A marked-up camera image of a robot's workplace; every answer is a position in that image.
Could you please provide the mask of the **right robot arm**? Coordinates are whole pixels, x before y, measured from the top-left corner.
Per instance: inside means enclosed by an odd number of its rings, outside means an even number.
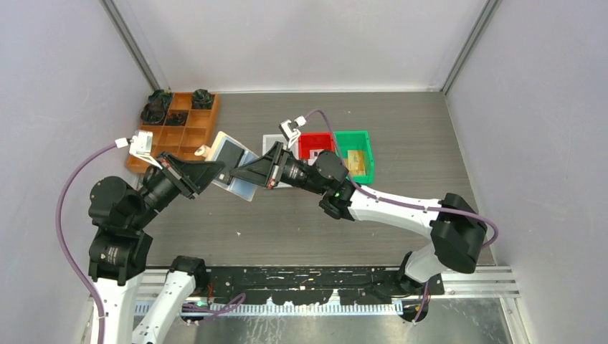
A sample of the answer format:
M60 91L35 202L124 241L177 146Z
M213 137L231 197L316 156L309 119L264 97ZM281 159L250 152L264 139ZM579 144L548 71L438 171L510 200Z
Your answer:
M262 157L230 171L231 176L264 188L285 183L321 199L319 206L333 219L373 221L424 236L430 243L405 255L397 276L400 289L418 293L431 277L447 269L476 270L487 227L457 194L443 199L412 199L373 190L352 181L340 156L323 150L313 164L295 158L282 143Z

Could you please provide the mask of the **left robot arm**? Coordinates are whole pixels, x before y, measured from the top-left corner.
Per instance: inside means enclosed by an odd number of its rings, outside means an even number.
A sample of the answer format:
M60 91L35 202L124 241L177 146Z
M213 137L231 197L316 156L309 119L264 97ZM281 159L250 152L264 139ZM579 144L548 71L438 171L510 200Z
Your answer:
M139 188L117 176L93 186L88 215L97 232L89 248L87 274L95 288L99 343L160 343L185 299L206 292L204 260L175 258L169 285L134 331L136 296L153 241L145 227L178 196L195 199L224 167L221 161L184 161L162 152L153 158Z

